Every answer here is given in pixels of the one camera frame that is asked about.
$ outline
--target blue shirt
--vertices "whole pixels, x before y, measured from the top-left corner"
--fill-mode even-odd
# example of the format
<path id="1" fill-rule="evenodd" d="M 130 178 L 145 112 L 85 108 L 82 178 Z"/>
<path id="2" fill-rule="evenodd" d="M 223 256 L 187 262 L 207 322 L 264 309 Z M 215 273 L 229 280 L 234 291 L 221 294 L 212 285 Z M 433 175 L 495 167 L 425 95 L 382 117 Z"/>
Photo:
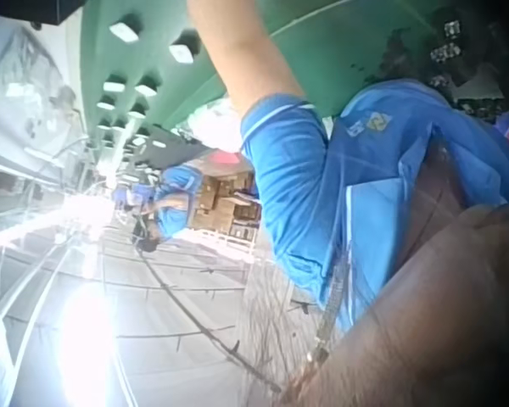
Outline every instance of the blue shirt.
<path id="1" fill-rule="evenodd" d="M 172 238 L 187 227 L 188 218 L 193 211 L 193 200 L 202 185 L 202 173 L 187 165 L 179 165 L 164 171 L 161 183 L 155 188 L 154 200 L 159 201 L 172 193 L 184 192 L 188 195 L 187 210 L 175 208 L 159 209 L 156 221 L 164 240 Z"/>
<path id="2" fill-rule="evenodd" d="M 323 307 L 333 265 L 352 264 L 338 318 L 345 329 L 394 272 L 431 141 L 449 150 L 468 205 L 509 203 L 509 142 L 416 81 L 360 92 L 330 141 L 313 105 L 282 94 L 246 114 L 242 135 L 264 225 L 290 279 Z"/>

